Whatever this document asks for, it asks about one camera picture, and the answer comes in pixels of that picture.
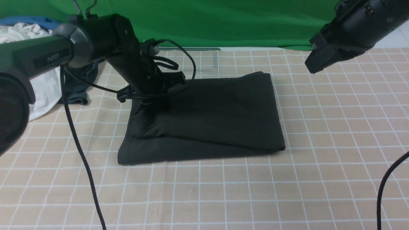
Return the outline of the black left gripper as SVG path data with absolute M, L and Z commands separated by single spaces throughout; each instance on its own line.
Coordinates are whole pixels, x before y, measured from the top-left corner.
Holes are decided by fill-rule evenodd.
M 175 85 L 185 85 L 183 72 L 162 73 L 155 60 L 168 61 L 163 57 L 146 56 L 139 48 L 117 51 L 107 57 L 107 61 L 127 82 L 127 86 L 117 91 L 117 100 L 139 99 L 145 106 L 169 106 L 168 90 Z

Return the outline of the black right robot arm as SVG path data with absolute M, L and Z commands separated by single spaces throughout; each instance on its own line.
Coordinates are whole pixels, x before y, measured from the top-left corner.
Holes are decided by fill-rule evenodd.
M 305 66 L 311 74 L 369 51 L 408 21 L 407 0 L 341 0 L 336 17 L 311 39 Z

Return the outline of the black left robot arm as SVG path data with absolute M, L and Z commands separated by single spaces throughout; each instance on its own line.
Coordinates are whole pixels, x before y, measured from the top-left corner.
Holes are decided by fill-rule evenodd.
M 144 103 L 166 104 L 168 89 L 184 85 L 178 64 L 157 57 L 162 40 L 139 42 L 132 24 L 119 14 L 88 19 L 73 15 L 51 36 L 1 45 L 1 154 L 22 136 L 29 122 L 29 105 L 35 103 L 33 78 L 56 67 L 63 73 L 105 59 L 128 83 L 115 91 L 117 99 L 141 99 Z

